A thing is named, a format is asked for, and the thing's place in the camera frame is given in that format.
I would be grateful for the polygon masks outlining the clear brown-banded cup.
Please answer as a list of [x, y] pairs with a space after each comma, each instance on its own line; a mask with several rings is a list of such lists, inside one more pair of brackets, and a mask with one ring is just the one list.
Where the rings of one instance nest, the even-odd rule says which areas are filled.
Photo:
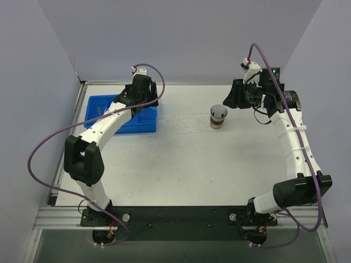
[[223, 105], [214, 105], [210, 109], [210, 127], [212, 129], [220, 129], [228, 114], [228, 110]]

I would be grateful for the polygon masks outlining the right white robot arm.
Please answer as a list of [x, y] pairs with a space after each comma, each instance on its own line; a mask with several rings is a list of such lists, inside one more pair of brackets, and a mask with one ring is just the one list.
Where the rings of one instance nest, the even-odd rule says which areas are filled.
[[317, 203], [332, 186], [330, 175], [322, 173], [306, 136], [306, 125], [302, 120], [302, 106], [298, 94], [284, 90], [280, 82], [280, 68], [260, 67], [250, 59], [244, 59], [243, 79], [235, 79], [223, 104], [229, 108], [265, 109], [280, 139], [285, 155], [287, 179], [273, 186], [271, 192], [255, 197], [256, 213], [266, 214], [292, 206]]

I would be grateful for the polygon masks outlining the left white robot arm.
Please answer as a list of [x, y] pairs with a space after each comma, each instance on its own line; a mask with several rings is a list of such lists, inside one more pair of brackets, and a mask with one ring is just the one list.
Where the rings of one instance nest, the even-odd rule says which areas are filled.
[[70, 135], [65, 140], [64, 171], [81, 188], [94, 210], [93, 219], [100, 225], [112, 220], [107, 208], [111, 200], [101, 181], [104, 173], [102, 150], [113, 135], [144, 108], [158, 105], [156, 82], [148, 75], [146, 65], [133, 67], [130, 84], [114, 98], [104, 114], [79, 136]]

